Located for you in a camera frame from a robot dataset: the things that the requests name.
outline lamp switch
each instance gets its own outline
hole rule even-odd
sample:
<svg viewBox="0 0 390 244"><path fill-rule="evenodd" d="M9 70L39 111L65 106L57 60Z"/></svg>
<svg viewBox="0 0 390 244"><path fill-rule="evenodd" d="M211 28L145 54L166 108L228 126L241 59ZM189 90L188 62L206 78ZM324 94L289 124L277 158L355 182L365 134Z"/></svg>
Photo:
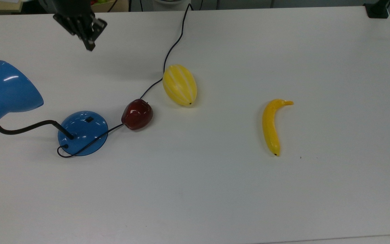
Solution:
<svg viewBox="0 0 390 244"><path fill-rule="evenodd" d="M85 119L85 122L89 123L89 122L91 122L91 121L93 121L93 120L94 120L94 118L90 116L90 117L88 117L88 118Z"/></svg>

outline toy fruit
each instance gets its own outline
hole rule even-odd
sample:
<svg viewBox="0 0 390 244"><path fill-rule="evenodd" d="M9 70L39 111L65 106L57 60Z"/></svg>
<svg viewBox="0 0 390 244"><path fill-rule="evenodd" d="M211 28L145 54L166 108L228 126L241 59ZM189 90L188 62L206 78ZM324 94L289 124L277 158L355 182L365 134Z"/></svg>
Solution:
<svg viewBox="0 0 390 244"><path fill-rule="evenodd" d="M153 109L142 99L136 99L127 105L121 122L131 130L138 130L150 123Z"/></svg>
<svg viewBox="0 0 390 244"><path fill-rule="evenodd" d="M279 143L278 134L275 128L275 113L278 109L285 105L293 105L292 101L284 101L282 99L275 99L267 104L263 112L263 133L267 146L275 155L280 155L281 145Z"/></svg>
<svg viewBox="0 0 390 244"><path fill-rule="evenodd" d="M164 89L167 95L176 103L189 106L197 95L193 75L182 65L170 65L164 72Z"/></svg>

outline banana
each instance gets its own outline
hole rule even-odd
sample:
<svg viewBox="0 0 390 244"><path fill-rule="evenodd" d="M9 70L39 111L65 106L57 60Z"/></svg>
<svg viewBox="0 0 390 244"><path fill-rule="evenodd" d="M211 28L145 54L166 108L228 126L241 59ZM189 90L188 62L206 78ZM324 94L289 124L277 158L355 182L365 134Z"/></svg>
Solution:
<svg viewBox="0 0 390 244"><path fill-rule="evenodd" d="M197 88L194 77L182 65L170 65L164 72L162 84L165 92L174 102L189 106L195 101Z"/></svg>
<svg viewBox="0 0 390 244"><path fill-rule="evenodd" d="M282 99L275 99L267 104L263 112L263 133L267 146L270 151L275 155L280 155L281 145L279 143L278 134L275 128L275 113L278 109L285 105L293 105L292 101L285 101Z"/></svg>

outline toy apple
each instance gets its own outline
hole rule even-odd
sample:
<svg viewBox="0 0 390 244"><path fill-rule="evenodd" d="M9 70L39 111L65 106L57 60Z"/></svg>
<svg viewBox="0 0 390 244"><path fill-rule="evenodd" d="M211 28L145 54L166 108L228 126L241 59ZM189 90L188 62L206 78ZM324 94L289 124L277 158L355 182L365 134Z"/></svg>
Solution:
<svg viewBox="0 0 390 244"><path fill-rule="evenodd" d="M142 99L136 99L127 105L121 122L131 130L138 130L150 123L153 109Z"/></svg>

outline gray floor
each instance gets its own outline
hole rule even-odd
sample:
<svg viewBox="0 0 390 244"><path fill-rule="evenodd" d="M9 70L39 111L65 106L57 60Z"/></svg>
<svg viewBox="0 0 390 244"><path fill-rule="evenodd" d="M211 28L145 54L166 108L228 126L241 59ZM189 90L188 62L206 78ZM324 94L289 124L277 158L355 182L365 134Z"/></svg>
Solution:
<svg viewBox="0 0 390 244"><path fill-rule="evenodd" d="M142 0L144 11L153 11L154 0ZM321 6L362 6L364 3L375 3L376 0L274 0L274 8L288 7L321 7ZM203 0L202 9L216 9L217 0ZM199 9L201 0L192 0L195 9ZM254 9L269 8L271 0L221 0L220 9ZM141 11L139 0L133 0L132 11Z"/></svg>

